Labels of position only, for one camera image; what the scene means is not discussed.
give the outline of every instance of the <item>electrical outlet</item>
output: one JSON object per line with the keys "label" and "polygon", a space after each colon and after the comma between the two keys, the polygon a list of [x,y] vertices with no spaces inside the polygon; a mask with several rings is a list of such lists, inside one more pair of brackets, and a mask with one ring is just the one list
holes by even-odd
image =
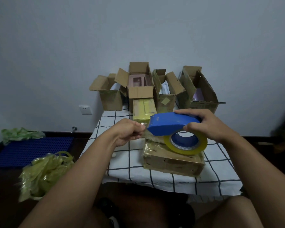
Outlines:
{"label": "electrical outlet", "polygon": [[82,115],[92,115],[91,108],[89,105],[80,105],[79,109]]}

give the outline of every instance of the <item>checkered bedsheet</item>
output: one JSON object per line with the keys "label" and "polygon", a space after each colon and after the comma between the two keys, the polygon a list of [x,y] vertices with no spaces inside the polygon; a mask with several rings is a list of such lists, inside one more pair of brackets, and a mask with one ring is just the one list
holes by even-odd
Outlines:
{"label": "checkered bedsheet", "polygon": [[[104,111],[82,154],[104,131],[123,118],[132,119],[128,103],[122,111]],[[205,168],[199,178],[163,173],[143,168],[142,151],[144,139],[127,142],[115,149],[116,157],[111,158],[103,183],[108,181],[135,183],[156,189],[190,194],[191,201],[207,202],[222,200],[226,196],[239,195],[242,187],[234,171],[228,153],[221,144],[208,139],[205,149]]]}

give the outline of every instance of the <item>tape dispenser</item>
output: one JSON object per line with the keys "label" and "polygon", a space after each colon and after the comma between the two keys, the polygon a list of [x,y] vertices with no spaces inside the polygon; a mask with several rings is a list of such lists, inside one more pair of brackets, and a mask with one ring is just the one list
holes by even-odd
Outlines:
{"label": "tape dispenser", "polygon": [[174,112],[154,114],[150,118],[148,130],[154,136],[163,136],[165,145],[175,153],[195,155],[206,149],[207,137],[197,131],[190,137],[179,135],[178,132],[190,122],[201,123],[201,119]]}

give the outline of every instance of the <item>green plastic bag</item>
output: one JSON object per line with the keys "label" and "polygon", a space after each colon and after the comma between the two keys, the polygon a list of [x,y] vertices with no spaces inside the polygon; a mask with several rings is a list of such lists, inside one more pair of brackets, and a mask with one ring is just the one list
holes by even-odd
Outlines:
{"label": "green plastic bag", "polygon": [[73,164],[73,156],[66,151],[49,153],[45,157],[34,159],[31,165],[22,169],[19,176],[21,178],[19,202],[43,197]]}
{"label": "green plastic bag", "polygon": [[11,130],[3,129],[1,130],[1,134],[3,137],[3,144],[6,146],[11,141],[22,141],[22,140],[28,140],[31,138],[43,138],[46,135],[41,131],[27,131],[23,127],[20,129],[14,128]]}

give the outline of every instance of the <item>blue plastic crate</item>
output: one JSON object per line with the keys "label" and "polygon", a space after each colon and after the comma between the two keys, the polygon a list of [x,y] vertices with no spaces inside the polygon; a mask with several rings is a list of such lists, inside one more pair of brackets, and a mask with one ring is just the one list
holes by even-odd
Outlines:
{"label": "blue plastic crate", "polygon": [[49,137],[12,141],[0,152],[0,167],[24,167],[47,153],[68,151],[73,137]]}

